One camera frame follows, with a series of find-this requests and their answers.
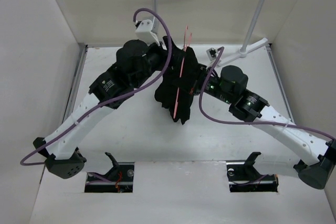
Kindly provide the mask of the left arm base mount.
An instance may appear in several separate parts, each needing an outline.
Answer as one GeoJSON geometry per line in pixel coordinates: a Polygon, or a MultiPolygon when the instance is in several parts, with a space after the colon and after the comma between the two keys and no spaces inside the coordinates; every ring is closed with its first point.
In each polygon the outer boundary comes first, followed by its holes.
{"type": "Polygon", "coordinates": [[[119,163],[111,153],[105,152],[110,169],[102,174],[88,173],[86,193],[132,193],[135,163],[119,163]]]}

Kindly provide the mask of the black trousers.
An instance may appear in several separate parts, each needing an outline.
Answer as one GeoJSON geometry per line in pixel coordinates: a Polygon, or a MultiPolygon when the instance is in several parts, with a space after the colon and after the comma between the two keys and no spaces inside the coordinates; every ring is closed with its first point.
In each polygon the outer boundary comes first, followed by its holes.
{"type": "Polygon", "coordinates": [[[193,48],[187,47],[184,51],[172,43],[171,60],[154,98],[169,110],[174,122],[185,124],[190,119],[196,83],[203,67],[193,48]]]}

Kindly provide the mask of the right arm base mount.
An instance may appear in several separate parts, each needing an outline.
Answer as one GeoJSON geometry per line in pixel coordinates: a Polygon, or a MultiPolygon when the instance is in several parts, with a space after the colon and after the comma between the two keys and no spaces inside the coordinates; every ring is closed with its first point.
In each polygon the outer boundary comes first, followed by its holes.
{"type": "Polygon", "coordinates": [[[277,175],[262,175],[254,164],[261,152],[252,152],[246,160],[227,161],[227,178],[231,193],[277,193],[277,175]]]}

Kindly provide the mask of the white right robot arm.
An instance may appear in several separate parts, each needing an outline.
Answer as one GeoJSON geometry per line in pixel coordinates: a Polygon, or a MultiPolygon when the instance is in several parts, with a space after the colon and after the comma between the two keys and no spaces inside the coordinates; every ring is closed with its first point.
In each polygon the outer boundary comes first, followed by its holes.
{"type": "Polygon", "coordinates": [[[324,189],[335,168],[335,137],[295,125],[260,95],[247,89],[248,77],[237,66],[225,66],[220,74],[213,67],[201,66],[195,81],[199,95],[208,94],[229,105],[235,121],[227,125],[251,125],[270,135],[298,156],[281,168],[306,185],[324,189]]]}

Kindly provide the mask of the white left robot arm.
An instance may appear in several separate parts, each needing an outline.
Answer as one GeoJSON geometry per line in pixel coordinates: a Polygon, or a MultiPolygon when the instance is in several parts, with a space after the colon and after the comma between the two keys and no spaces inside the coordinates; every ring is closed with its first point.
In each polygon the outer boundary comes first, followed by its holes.
{"type": "Polygon", "coordinates": [[[116,160],[110,153],[89,154],[79,144],[106,116],[114,112],[167,60],[167,50],[153,43],[130,40],[116,52],[116,62],[89,86],[83,101],[51,135],[34,140],[33,145],[44,156],[48,171],[62,179],[80,171],[97,173],[106,181],[118,175],[116,160]]]}

